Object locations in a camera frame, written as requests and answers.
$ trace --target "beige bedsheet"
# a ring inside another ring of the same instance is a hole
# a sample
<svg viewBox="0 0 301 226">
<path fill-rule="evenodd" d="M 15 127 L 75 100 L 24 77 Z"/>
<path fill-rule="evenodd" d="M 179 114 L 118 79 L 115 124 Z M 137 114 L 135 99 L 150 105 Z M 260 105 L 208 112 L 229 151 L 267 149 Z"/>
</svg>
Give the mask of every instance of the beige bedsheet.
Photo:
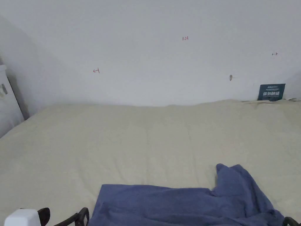
<svg viewBox="0 0 301 226">
<path fill-rule="evenodd" d="M 0 139 L 0 223 L 17 208 L 51 209 L 54 225 L 104 183 L 215 185 L 241 164 L 284 215 L 301 221 L 301 102 L 196 106 L 57 105 Z"/>
</svg>

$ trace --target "white wall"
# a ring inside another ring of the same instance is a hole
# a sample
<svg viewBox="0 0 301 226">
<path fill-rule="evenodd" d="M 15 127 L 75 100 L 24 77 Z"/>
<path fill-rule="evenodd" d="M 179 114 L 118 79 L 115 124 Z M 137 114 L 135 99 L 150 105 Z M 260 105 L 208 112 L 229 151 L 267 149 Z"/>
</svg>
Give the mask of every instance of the white wall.
<svg viewBox="0 0 301 226">
<path fill-rule="evenodd" d="M 255 100 L 267 83 L 301 98 L 300 0 L 0 3 L 0 57 L 29 115 L 58 102 Z"/>
</svg>

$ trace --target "black handle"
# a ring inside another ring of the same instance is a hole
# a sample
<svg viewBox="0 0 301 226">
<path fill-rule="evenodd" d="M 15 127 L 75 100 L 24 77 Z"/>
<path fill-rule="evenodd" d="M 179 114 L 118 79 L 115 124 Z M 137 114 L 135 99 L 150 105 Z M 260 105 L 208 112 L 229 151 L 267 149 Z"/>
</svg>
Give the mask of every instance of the black handle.
<svg viewBox="0 0 301 226">
<path fill-rule="evenodd" d="M 69 217 L 68 219 L 54 226 L 67 226 L 73 222 L 75 223 L 75 226 L 87 226 L 89 222 L 88 208 L 87 207 L 82 208 L 82 210 L 79 213 L 74 214 L 73 216 Z"/>
<path fill-rule="evenodd" d="M 301 226 L 301 224 L 298 224 L 297 221 L 295 221 L 293 218 L 291 217 L 285 217 L 282 226 Z"/>
</svg>

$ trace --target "wrinkled fabric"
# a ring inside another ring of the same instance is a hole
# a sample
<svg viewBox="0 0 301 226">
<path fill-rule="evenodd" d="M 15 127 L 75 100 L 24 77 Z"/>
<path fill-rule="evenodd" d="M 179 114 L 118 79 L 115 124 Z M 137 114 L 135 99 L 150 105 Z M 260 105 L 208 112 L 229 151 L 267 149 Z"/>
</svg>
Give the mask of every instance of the wrinkled fabric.
<svg viewBox="0 0 301 226">
<path fill-rule="evenodd" d="M 283 215 L 244 168 L 218 164 L 216 171 L 217 185 L 212 191 L 104 184 L 89 226 L 282 224 Z"/>
</svg>

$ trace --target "mattress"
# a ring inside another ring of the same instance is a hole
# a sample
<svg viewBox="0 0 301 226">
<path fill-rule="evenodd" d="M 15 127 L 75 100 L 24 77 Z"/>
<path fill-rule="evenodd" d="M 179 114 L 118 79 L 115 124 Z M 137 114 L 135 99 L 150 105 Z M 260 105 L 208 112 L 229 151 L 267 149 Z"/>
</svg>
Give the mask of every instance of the mattress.
<svg viewBox="0 0 301 226">
<path fill-rule="evenodd" d="M 223 163 L 300 222 L 300 147 L 301 102 L 55 105 L 0 139 L 0 221 L 18 208 L 49 207 L 49 225 L 92 213 L 102 184 L 211 189 Z"/>
</svg>

